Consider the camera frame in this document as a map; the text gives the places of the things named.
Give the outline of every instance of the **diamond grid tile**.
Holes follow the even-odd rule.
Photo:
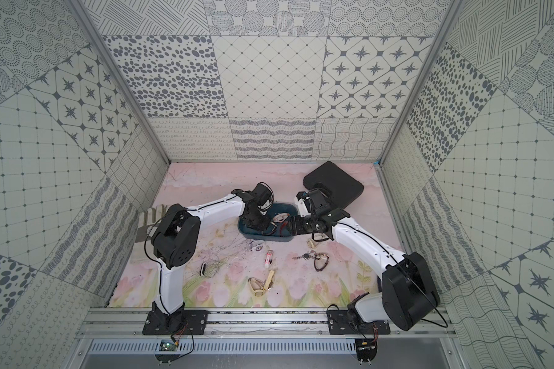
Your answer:
[[[35,102],[0,104],[0,254],[36,268],[104,173]]]
[[[316,117],[324,40],[212,36],[228,115]]]
[[[554,136],[501,91],[435,177],[486,265],[554,237]]]

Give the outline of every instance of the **metal rail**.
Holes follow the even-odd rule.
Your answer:
[[[84,319],[76,338],[113,339],[144,338],[143,324],[148,316],[148,308],[92,308]],[[281,309],[209,309],[207,327],[203,335],[196,338],[316,338],[341,337],[328,334],[328,321],[324,308],[281,308]],[[449,321],[444,308],[440,313]],[[426,319],[441,323],[435,313]],[[442,328],[431,323],[416,324],[410,331],[403,331],[390,324],[391,334],[381,335],[388,338],[456,338],[453,327]],[[167,339],[167,335],[147,336],[148,338]],[[346,338],[359,338],[360,335],[344,335]]]

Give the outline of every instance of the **star pattern tile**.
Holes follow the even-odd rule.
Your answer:
[[[91,47],[72,54],[27,88],[106,172],[132,135],[135,118]]]
[[[327,37],[317,115],[398,118],[431,37]]]
[[[554,238],[490,270],[538,359],[554,368]]]

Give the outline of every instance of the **black mounting plate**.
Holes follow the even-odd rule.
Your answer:
[[[371,323],[359,325],[359,327],[357,327],[357,331],[359,331],[359,333],[351,328],[351,321],[349,320],[347,309],[328,310],[326,312],[326,316],[328,317],[328,331],[330,334],[339,335],[363,333],[366,335],[373,335],[373,327],[371,326]],[[379,335],[390,334],[390,325],[387,321],[374,321],[373,323],[376,325],[377,333]]]
[[[207,314],[209,314],[207,310],[183,310],[182,319],[187,321],[187,328],[193,335],[203,335],[207,325]],[[156,311],[150,311],[143,325],[142,334],[145,336],[175,334],[176,332],[169,332],[166,328],[164,316],[157,314]]]

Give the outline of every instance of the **wire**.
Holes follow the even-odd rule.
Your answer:
[[[205,208],[208,207],[208,206],[221,204],[221,203],[223,203],[223,202],[225,202],[225,201],[230,201],[230,200],[232,200],[234,197],[238,197],[238,195],[234,195],[234,196],[232,196],[232,197],[230,197],[230,198],[227,198],[227,199],[225,199],[225,200],[216,201],[215,203],[212,203],[212,204],[204,205],[204,206],[202,206],[202,207],[200,207],[200,208],[195,208],[195,209],[185,208],[185,210],[188,210],[188,211],[197,211],[197,210],[205,209]]]
[[[395,262],[396,264],[398,264],[398,261],[394,258],[394,256],[393,256],[392,254],[390,254],[390,251],[386,250],[386,248],[383,247],[381,243],[379,243],[375,238],[373,238],[372,236],[370,236],[368,233],[362,232],[361,230],[356,229],[356,228],[353,228],[353,227],[351,227],[350,225],[345,224],[345,223],[335,223],[335,224],[345,225],[345,226],[351,228],[352,230],[354,230],[355,232],[359,232],[359,233],[363,234],[364,236],[368,236],[368,237],[369,237],[370,239],[372,239],[375,243],[377,243],[377,244],[382,248],[382,250],[384,250],[388,255],[390,255],[391,259],[394,260],[394,262]],[[449,328],[450,325],[447,323],[447,321],[445,320],[445,318],[443,317],[443,315],[439,312],[439,310],[437,310],[437,306],[435,306],[435,304],[433,303],[433,301],[431,301],[431,300],[429,299],[429,296],[427,296],[427,294],[426,294],[423,290],[421,290],[421,288],[418,286],[418,284],[416,284],[416,282],[413,281],[412,278],[410,278],[402,268],[398,268],[398,270],[400,270],[400,272],[404,275],[404,277],[406,277],[406,279],[407,279],[408,281],[412,282],[412,284],[414,284],[415,287],[422,293],[422,295],[425,297],[425,299],[427,299],[427,301],[429,301],[429,304],[431,304],[431,306],[433,306],[433,309],[435,309],[436,313],[439,314],[439,316],[441,317],[441,319],[443,320],[443,323],[444,323],[445,325],[441,325],[441,324],[439,324],[439,323],[437,323],[437,322],[429,321],[429,320],[427,320],[427,319],[421,319],[421,320],[422,320],[422,321],[426,321],[426,322],[428,322],[428,323],[433,323],[433,324],[435,324],[435,325],[438,325],[438,326],[441,327],[441,328]]]
[[[328,309],[330,309],[330,308],[333,307],[333,306],[334,306],[335,308],[337,308],[337,310],[340,310],[339,307],[337,306],[337,304],[330,304],[330,305],[326,308],[326,313],[328,313]],[[330,319],[332,319],[332,321],[334,321],[336,324],[339,324],[339,322],[338,322],[336,319],[334,319],[332,316],[331,316]],[[367,341],[367,337],[365,337],[365,335],[359,331],[359,328],[356,327],[356,326],[354,326],[354,325],[355,325],[354,322],[349,321],[348,326],[351,327],[351,329],[354,330],[355,333],[362,335],[363,338]]]
[[[150,257],[150,255],[148,255],[148,252],[146,251],[146,241],[148,241],[148,237],[152,237],[152,235],[150,234],[150,232],[152,231],[152,229],[154,229],[154,227],[160,223],[160,221],[164,218],[166,218],[170,213],[164,215],[162,218],[158,219],[158,221],[156,223],[154,223],[152,225],[152,227],[150,228],[149,232],[147,232],[146,234],[146,239],[143,241],[143,253],[146,254],[146,256],[148,257],[148,259],[150,259],[151,261],[153,262],[157,262],[158,265],[160,265],[160,278],[158,280],[158,294],[160,295],[160,304],[163,306],[164,308],[164,311],[167,313],[167,315],[170,315],[170,313],[168,312],[168,309],[166,308],[166,306],[164,306],[164,303],[163,303],[163,264],[161,262],[159,262],[158,260],[156,259],[152,259]]]
[[[373,327],[373,341],[372,343],[376,342],[377,341],[377,338],[379,338],[380,336],[380,332],[377,330],[377,327],[376,327],[376,324],[372,324],[371,325]]]
[[[185,357],[187,356],[188,354],[192,353],[193,350],[195,350],[195,338],[193,337],[193,332],[191,331],[191,329],[188,329],[189,333],[191,334],[191,351],[187,352],[186,354],[184,355],[180,355],[177,359],[180,359],[181,357]]]

